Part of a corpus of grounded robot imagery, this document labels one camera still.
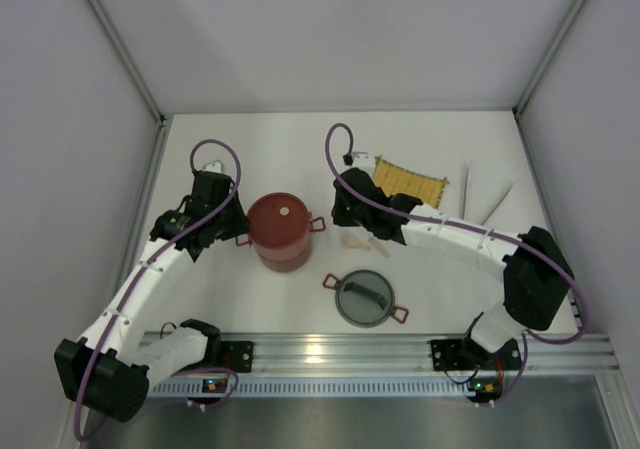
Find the beige spoon head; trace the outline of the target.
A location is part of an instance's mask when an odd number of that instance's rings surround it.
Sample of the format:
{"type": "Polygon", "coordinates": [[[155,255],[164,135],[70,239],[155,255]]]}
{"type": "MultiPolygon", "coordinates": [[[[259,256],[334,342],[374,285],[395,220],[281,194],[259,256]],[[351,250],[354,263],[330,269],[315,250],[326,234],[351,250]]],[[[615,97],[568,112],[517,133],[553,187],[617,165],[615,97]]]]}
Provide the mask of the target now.
{"type": "Polygon", "coordinates": [[[342,244],[347,249],[365,250],[365,251],[371,249],[369,244],[367,244],[366,242],[363,242],[357,236],[354,236],[351,234],[347,234],[342,238],[342,244]]]}

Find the beige spoon handle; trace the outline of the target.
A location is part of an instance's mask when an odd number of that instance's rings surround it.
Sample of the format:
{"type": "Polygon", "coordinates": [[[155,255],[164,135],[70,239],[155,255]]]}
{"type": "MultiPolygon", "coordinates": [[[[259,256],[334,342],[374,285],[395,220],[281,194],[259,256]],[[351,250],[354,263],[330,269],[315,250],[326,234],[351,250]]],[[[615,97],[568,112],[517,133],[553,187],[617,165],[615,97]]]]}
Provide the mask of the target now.
{"type": "Polygon", "coordinates": [[[369,244],[369,246],[371,248],[373,248],[377,252],[379,252],[383,257],[385,257],[385,258],[389,258],[390,257],[389,251],[385,248],[385,246],[383,245],[383,243],[379,239],[376,239],[374,237],[370,237],[369,240],[368,240],[368,244],[369,244]]]}

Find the dark red lid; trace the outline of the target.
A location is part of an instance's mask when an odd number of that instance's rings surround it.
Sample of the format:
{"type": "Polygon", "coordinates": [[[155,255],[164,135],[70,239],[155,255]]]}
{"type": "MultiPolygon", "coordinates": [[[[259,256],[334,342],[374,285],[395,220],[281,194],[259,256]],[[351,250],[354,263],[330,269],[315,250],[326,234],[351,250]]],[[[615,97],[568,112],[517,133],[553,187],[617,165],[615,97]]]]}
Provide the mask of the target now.
{"type": "Polygon", "coordinates": [[[261,197],[249,209],[248,218],[250,239],[266,248],[284,248],[309,234],[309,211],[293,194],[277,192],[261,197]]]}

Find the metal tongs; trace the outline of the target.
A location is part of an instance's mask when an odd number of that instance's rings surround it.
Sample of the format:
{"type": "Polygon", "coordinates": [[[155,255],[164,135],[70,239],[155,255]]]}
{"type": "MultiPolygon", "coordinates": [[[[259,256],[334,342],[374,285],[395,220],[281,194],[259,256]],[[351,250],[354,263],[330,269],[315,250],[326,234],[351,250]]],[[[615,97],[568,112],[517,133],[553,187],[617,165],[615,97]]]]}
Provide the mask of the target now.
{"type": "Polygon", "coordinates": [[[475,168],[472,160],[464,163],[461,176],[459,215],[463,220],[486,225],[505,203],[516,185],[516,179],[489,183],[475,168]]]}

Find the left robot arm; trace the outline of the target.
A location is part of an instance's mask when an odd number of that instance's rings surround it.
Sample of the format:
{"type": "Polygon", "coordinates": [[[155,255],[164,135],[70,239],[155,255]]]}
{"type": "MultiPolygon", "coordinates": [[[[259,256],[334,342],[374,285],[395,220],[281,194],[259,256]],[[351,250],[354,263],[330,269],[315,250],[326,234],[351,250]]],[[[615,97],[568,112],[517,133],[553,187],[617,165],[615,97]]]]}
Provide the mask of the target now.
{"type": "Polygon", "coordinates": [[[147,325],[204,249],[249,230],[234,183],[221,164],[195,172],[192,190],[157,220],[131,274],[98,319],[54,353],[65,396],[108,418],[131,420],[150,389],[182,370],[219,363],[221,332],[196,319],[150,345],[147,325]]]}

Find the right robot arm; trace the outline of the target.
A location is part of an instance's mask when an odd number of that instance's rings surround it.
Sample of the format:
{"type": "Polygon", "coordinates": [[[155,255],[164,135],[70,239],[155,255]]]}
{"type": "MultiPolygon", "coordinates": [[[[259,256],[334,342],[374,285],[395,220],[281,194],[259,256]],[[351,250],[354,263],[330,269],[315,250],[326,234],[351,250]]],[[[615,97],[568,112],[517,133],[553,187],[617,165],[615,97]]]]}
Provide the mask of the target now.
{"type": "Polygon", "coordinates": [[[461,339],[461,355],[474,366],[525,331],[551,326],[573,275],[547,230],[533,226],[509,235],[449,217],[416,197],[386,195],[360,168],[338,175],[333,186],[335,225],[359,226],[381,240],[434,250],[501,284],[502,299],[481,312],[461,339]]]}

